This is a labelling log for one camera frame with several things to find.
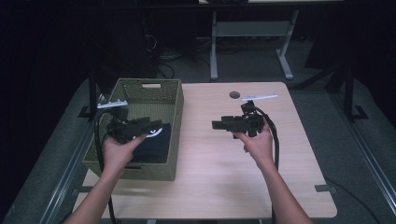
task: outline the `person's right hand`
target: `person's right hand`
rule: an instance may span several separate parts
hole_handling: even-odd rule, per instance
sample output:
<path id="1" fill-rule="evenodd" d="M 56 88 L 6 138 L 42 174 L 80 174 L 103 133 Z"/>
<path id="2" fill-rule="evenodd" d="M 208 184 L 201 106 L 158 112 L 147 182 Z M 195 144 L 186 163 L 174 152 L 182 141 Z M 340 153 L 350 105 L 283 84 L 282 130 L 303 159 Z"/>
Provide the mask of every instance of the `person's right hand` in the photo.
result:
<path id="1" fill-rule="evenodd" d="M 265 120 L 262 132 L 255 137 L 249 137 L 245 133 L 233 133 L 233 135 L 245 144 L 244 150 L 250 154 L 259 167 L 268 162 L 274 164 L 273 136 Z"/>

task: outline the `person's left hand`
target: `person's left hand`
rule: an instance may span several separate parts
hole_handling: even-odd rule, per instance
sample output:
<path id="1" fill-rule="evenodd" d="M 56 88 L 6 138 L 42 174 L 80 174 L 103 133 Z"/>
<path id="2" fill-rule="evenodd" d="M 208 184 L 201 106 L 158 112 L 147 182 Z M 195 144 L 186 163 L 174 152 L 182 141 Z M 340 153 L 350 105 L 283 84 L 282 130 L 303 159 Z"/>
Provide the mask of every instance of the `person's left hand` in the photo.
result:
<path id="1" fill-rule="evenodd" d="M 110 173 L 118 177 L 122 176 L 125 165 L 133 157 L 134 149 L 142 143 L 145 138 L 145 135 L 141 135 L 126 144 L 120 144 L 114 138 L 108 137 L 104 142 L 105 170 L 103 173 Z"/>

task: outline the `hand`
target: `hand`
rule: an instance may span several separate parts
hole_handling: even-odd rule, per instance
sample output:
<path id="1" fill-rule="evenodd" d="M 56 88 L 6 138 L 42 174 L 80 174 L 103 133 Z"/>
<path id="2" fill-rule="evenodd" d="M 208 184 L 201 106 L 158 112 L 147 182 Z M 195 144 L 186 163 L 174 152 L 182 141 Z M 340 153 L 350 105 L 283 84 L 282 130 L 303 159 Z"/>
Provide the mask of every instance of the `hand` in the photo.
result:
<path id="1" fill-rule="evenodd" d="M 118 177 L 122 176 L 125 165 L 133 157 L 134 149 L 142 143 L 145 138 L 145 135 L 141 135 L 122 145 L 114 138 L 108 137 L 104 142 L 104 174 L 110 173 L 111 175 L 116 175 Z"/>
<path id="2" fill-rule="evenodd" d="M 256 137 L 249 137 L 244 133 L 233 133 L 245 145 L 244 150 L 250 154 L 257 165 L 262 168 L 263 164 L 274 164 L 273 158 L 273 136 L 268 123 L 264 120 L 262 132 Z"/>

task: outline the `table leg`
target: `table leg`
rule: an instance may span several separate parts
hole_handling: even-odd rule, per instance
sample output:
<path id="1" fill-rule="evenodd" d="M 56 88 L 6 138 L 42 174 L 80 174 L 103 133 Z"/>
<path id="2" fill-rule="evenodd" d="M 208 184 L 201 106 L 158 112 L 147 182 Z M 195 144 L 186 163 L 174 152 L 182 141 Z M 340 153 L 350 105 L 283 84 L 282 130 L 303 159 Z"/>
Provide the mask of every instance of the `table leg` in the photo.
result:
<path id="1" fill-rule="evenodd" d="M 212 21 L 212 51 L 210 52 L 210 79 L 218 79 L 218 59 L 216 58 L 216 11 L 213 12 Z"/>
<path id="2" fill-rule="evenodd" d="M 294 25 L 297 21 L 299 10 L 294 10 L 291 15 L 288 31 L 285 35 L 285 43 L 283 44 L 282 49 L 276 50 L 276 56 L 279 59 L 280 65 L 282 67 L 283 73 L 285 74 L 286 79 L 293 79 L 293 74 L 291 73 L 288 61 L 286 60 L 286 50 L 288 49 L 289 42 L 291 39 L 291 35 L 293 34 Z"/>

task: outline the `wrist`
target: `wrist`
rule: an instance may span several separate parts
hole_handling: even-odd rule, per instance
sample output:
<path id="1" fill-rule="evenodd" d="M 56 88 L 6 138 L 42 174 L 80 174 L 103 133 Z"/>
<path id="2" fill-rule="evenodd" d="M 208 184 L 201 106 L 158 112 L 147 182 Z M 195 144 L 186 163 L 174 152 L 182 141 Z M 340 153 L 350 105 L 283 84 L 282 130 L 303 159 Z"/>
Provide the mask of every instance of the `wrist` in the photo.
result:
<path id="1" fill-rule="evenodd" d="M 274 164 L 274 161 L 269 159 L 269 160 L 260 160 L 257 161 L 257 166 L 259 167 L 259 169 L 264 173 L 264 174 L 268 174 L 271 173 L 273 171 L 276 171 L 276 167 Z"/>

